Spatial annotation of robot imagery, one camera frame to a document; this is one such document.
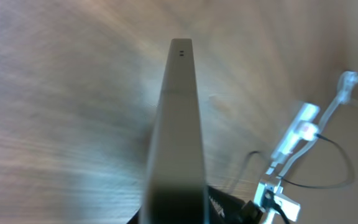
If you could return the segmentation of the smartphone with teal screen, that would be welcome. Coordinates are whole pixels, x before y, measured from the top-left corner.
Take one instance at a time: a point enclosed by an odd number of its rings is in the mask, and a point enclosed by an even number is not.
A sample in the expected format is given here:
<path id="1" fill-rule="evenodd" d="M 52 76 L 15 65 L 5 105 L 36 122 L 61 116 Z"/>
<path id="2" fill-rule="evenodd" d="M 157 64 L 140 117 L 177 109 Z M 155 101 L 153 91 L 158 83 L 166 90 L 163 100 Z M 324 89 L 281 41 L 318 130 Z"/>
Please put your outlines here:
<path id="1" fill-rule="evenodd" d="M 150 140 L 140 223 L 208 223 L 191 39 L 172 39 Z"/>

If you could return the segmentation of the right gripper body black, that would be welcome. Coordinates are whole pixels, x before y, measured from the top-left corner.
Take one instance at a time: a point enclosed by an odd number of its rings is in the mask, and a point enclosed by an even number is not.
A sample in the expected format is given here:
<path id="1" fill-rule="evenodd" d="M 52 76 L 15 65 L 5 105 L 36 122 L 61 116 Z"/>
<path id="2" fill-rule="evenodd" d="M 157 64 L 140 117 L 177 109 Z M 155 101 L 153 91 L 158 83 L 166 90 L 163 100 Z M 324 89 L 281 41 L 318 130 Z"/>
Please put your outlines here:
<path id="1" fill-rule="evenodd" d="M 209 222 L 211 224 L 259 224 L 262 211 L 252 201 L 245 202 L 208 186 Z"/>

